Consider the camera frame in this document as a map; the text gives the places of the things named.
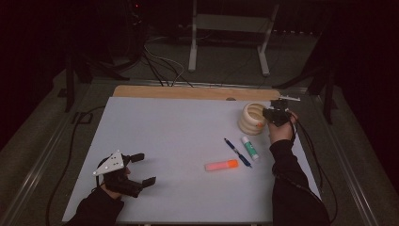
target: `gray carpet floor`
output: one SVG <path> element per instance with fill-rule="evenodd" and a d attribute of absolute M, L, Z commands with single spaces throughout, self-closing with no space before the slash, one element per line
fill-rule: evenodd
<path fill-rule="evenodd" d="M 160 38 L 149 41 L 146 48 L 153 55 L 183 65 L 182 76 L 193 86 L 270 89 L 301 73 L 316 42 L 317 38 L 311 36 L 273 35 L 266 50 L 271 68 L 271 75 L 267 78 L 261 74 L 253 43 L 215 46 L 200 42 L 197 70 L 193 73 L 187 71 L 189 39 L 171 41 Z M 172 61 L 170 63 L 180 72 L 182 68 Z M 174 73 L 165 67 L 156 67 L 170 83 L 174 80 Z M 130 81 L 115 81 L 95 70 L 93 73 L 95 77 L 91 84 L 76 85 L 76 101 L 70 113 L 64 112 L 65 98 L 57 97 L 65 88 L 65 72 L 59 74 L 54 80 L 54 89 L 0 153 L 0 204 L 2 218 L 7 220 L 5 225 L 45 225 L 49 198 L 67 163 L 75 112 L 105 105 L 120 84 L 159 86 L 143 59 L 121 72 L 121 75 L 131 78 Z M 301 99 L 300 102 L 290 102 L 290 108 L 299 115 L 311 136 L 319 162 L 336 194 L 337 205 L 324 180 L 321 196 L 327 210 L 331 216 L 338 210 L 332 225 L 399 225 L 398 196 L 340 88 L 334 88 L 335 107 L 331 112 L 333 124 L 330 125 L 321 113 L 323 93 L 320 96 L 306 93 L 310 82 L 307 79 L 280 92 Z M 179 79 L 176 86 L 188 84 Z M 66 205 L 102 113 L 101 109 L 94 111 L 92 122 L 79 125 L 74 132 L 71 163 L 50 208 L 51 225 L 62 225 Z M 300 130 L 299 138 L 316 183 L 320 183 L 314 158 Z M 38 164 L 42 167 L 32 171 Z"/>

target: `person's arm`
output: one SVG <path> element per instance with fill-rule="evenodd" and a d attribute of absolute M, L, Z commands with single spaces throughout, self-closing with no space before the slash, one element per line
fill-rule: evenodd
<path fill-rule="evenodd" d="M 79 203 L 76 214 L 65 226 L 113 226 L 123 205 L 119 193 L 107 190 L 102 185 Z"/>
<path fill-rule="evenodd" d="M 293 155 L 293 126 L 268 124 L 270 151 L 275 158 L 273 173 L 273 225 L 330 225 L 323 203 L 311 194 L 308 178 Z"/>

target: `black sleeve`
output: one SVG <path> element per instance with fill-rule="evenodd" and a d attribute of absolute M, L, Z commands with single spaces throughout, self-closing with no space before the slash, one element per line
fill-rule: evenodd
<path fill-rule="evenodd" d="M 279 140 L 270 146 L 276 176 L 272 198 L 273 225 L 330 225 L 327 210 L 311 194 L 308 178 L 293 155 L 292 147 L 290 140 Z"/>
<path fill-rule="evenodd" d="M 121 200 L 114 200 L 96 188 L 79 203 L 76 214 L 65 226 L 113 226 L 123 205 Z"/>

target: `glue stick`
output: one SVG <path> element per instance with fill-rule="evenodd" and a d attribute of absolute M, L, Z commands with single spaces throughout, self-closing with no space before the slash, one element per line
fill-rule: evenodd
<path fill-rule="evenodd" d="M 232 159 L 229 161 L 208 163 L 205 165 L 205 170 L 214 171 L 214 170 L 223 170 L 223 169 L 230 169 L 237 167 L 238 167 L 238 161 L 236 159 Z"/>
<path fill-rule="evenodd" d="M 259 156 L 256 153 L 256 150 L 253 148 L 251 142 L 247 137 L 242 137 L 241 141 L 243 142 L 244 146 L 246 147 L 249 155 L 251 156 L 252 160 L 256 161 L 258 160 Z"/>

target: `blue pen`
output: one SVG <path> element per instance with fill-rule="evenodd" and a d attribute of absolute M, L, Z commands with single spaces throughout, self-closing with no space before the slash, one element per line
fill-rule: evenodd
<path fill-rule="evenodd" d="M 238 154 L 238 157 L 241 159 L 241 161 L 243 161 L 243 163 L 244 163 L 247 167 L 252 168 L 251 165 L 250 165 L 250 163 L 248 162 L 248 160 L 247 160 L 245 157 L 243 157 L 242 154 L 240 154 L 240 153 L 238 152 L 238 150 L 234 147 L 234 145 L 232 145 L 232 143 L 229 142 L 229 140 L 226 139 L 226 138 L 225 138 L 225 141 L 226 141 L 226 143 L 232 148 L 232 150 L 233 150 L 236 154 Z"/>

